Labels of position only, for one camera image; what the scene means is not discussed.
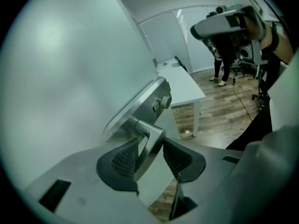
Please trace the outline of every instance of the wood plank flooring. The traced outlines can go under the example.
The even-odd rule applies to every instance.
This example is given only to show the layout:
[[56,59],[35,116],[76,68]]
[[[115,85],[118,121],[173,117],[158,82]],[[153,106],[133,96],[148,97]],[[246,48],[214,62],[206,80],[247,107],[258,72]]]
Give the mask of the wood plank flooring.
[[[193,130],[193,106],[183,105],[172,109],[178,130],[183,140],[194,144],[211,147],[226,148],[232,141],[238,138],[251,123],[250,118],[240,100],[233,91],[232,80],[235,76],[230,73],[225,86],[219,87],[223,71],[220,71],[219,81],[209,81],[214,75],[214,70],[208,70],[192,74],[192,78],[205,94],[201,101],[199,114],[198,136],[192,137]],[[252,94],[257,93],[257,80],[252,75],[238,73],[235,77],[235,93],[245,105],[251,119],[259,111],[256,100],[252,100]],[[174,200],[177,182],[174,179],[165,192],[149,207],[162,222],[169,220],[171,205]]]

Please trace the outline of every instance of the metal door handle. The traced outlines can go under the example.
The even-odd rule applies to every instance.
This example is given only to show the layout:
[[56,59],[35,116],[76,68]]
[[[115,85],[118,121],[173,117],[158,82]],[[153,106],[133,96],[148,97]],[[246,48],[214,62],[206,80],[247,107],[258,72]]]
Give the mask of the metal door handle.
[[136,123],[135,128],[138,133],[148,138],[146,145],[135,163],[134,181],[136,182],[146,172],[159,153],[166,136],[166,130],[142,120]]

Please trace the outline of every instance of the cable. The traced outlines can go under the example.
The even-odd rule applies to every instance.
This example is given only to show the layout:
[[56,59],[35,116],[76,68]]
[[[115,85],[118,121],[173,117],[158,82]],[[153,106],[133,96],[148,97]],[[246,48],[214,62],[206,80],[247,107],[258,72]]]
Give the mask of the cable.
[[[234,93],[235,93],[235,77],[234,77],[234,79],[233,79],[233,91],[234,91]],[[247,111],[245,105],[243,104],[243,102],[242,102],[241,99],[237,96],[236,93],[235,93],[235,96],[239,99],[239,101],[240,101],[241,104],[243,105],[244,109],[246,110],[246,112],[247,112],[247,114],[248,114],[249,119],[250,119],[251,122],[252,122],[252,119],[251,119],[251,117],[250,117],[250,115],[249,115],[249,113],[248,113],[248,111]]]

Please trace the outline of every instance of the white shoe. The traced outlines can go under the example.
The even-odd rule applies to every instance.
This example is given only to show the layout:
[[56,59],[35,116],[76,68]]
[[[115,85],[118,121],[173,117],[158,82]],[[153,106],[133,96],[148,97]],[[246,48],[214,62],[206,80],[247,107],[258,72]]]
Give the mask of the white shoe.
[[216,78],[215,76],[213,76],[212,78],[210,78],[210,81],[218,80],[218,78]]
[[219,86],[224,86],[226,84],[225,81],[221,80],[220,83],[218,84]]

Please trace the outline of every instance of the door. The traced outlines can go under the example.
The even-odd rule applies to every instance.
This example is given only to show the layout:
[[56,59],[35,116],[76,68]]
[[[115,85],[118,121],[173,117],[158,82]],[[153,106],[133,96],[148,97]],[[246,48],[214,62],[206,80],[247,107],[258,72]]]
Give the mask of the door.
[[[21,190],[66,156],[103,145],[108,122],[158,77],[120,0],[31,0],[0,67],[1,158]],[[156,124],[179,138],[171,110]],[[138,183],[141,200],[151,205],[171,179],[160,152]]]

